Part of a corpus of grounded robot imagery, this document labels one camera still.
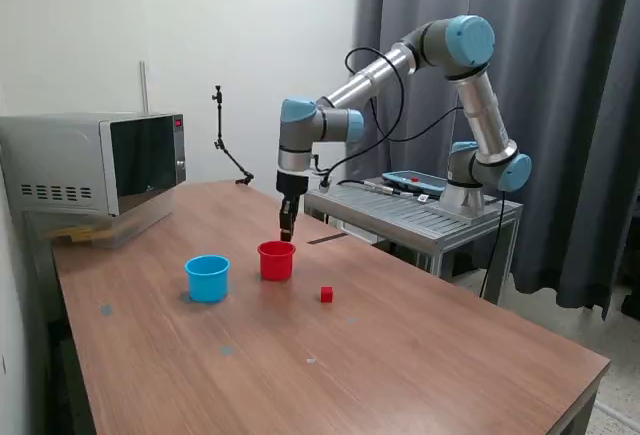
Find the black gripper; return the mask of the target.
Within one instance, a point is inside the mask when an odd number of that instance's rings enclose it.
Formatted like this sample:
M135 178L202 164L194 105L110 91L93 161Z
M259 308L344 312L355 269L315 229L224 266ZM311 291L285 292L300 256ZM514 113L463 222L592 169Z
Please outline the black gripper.
M285 198L279 211L280 240L290 241L294 236L296 218L299 212L299 198L307 193L308 177L277 171L276 190Z

